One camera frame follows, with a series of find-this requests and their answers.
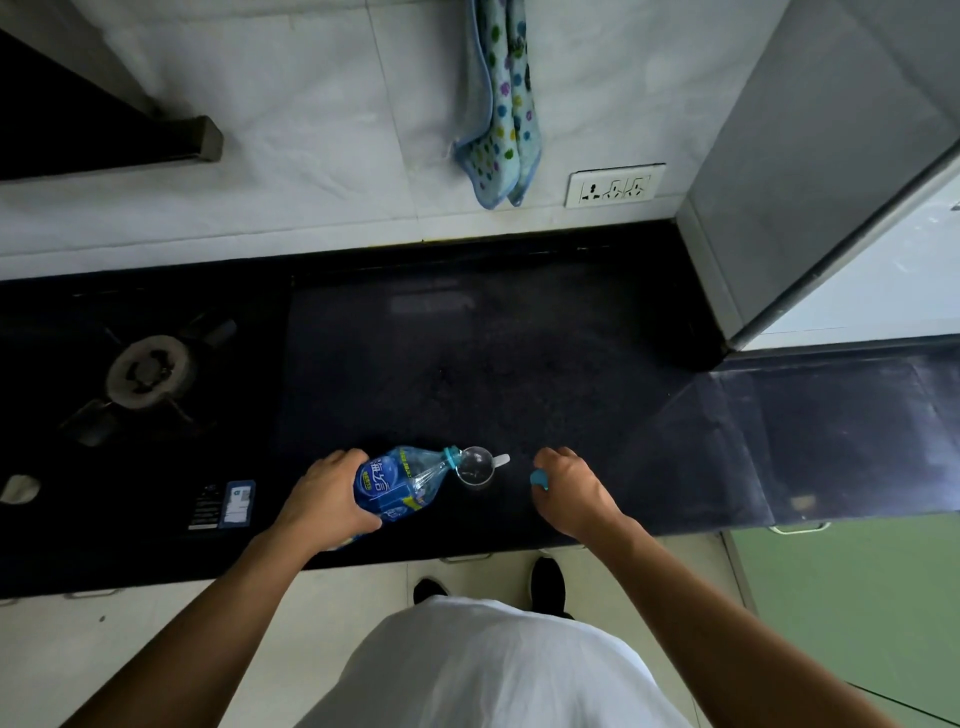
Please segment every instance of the kitchen towel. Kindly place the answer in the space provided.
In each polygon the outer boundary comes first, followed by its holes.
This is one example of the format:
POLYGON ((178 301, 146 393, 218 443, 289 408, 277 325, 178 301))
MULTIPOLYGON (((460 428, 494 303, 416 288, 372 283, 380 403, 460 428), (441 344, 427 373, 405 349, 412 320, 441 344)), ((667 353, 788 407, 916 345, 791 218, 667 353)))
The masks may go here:
POLYGON ((477 202, 520 206, 540 163, 540 128, 530 85, 523 0, 467 0, 469 131, 454 157, 477 202))

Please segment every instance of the person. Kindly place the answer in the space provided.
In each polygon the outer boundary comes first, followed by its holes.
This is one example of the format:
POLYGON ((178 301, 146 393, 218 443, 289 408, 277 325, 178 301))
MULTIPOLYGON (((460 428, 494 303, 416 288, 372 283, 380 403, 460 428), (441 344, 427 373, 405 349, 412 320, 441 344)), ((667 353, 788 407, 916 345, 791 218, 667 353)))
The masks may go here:
MULTIPOLYGON (((64 725, 218 725, 300 569, 380 527, 353 499, 367 459, 338 450, 315 463, 274 525, 64 725)), ((714 728, 894 725, 621 513, 572 450, 534 463, 549 478, 532 489, 537 510, 611 571, 714 728)), ((557 572, 541 571, 554 615, 435 595, 387 617, 300 726, 686 726, 630 647, 564 617, 557 572)))

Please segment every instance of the cabinet handle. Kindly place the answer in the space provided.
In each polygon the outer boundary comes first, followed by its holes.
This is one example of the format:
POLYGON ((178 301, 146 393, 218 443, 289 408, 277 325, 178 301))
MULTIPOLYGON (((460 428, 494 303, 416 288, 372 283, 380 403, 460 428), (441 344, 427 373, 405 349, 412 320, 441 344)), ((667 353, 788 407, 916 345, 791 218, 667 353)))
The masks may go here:
POLYGON ((123 589, 95 589, 92 592, 67 592, 64 599, 98 599, 101 596, 118 595, 123 589))
POLYGON ((820 533, 821 531, 826 531, 830 528, 830 521, 824 521, 822 523, 817 523, 813 528, 802 528, 799 531, 781 531, 778 526, 770 525, 767 528, 778 536, 798 536, 802 533, 820 533))
POLYGON ((444 564, 462 564, 465 561, 483 561, 493 556, 492 553, 475 553, 470 556, 445 556, 441 559, 444 564))

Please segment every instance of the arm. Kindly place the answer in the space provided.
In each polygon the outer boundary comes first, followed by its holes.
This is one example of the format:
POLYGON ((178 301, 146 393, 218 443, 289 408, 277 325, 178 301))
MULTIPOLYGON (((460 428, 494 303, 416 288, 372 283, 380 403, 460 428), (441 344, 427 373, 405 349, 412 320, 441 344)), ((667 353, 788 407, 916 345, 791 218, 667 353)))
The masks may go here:
POLYGON ((311 556, 380 519, 353 500, 362 450, 307 471, 276 523, 64 723, 64 728, 207 728, 227 710, 277 605, 311 556))
POLYGON ((896 726, 621 513, 573 450, 534 463, 550 483, 533 488, 537 510, 611 571, 716 728, 896 726))

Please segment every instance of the white cloth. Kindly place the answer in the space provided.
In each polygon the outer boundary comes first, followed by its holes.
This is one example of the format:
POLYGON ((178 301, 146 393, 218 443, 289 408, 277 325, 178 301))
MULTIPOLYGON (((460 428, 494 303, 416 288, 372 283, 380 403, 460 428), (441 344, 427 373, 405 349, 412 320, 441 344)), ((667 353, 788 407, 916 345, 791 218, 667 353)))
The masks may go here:
POLYGON ((449 596, 384 619, 299 724, 347 726, 690 728, 616 637, 449 596))

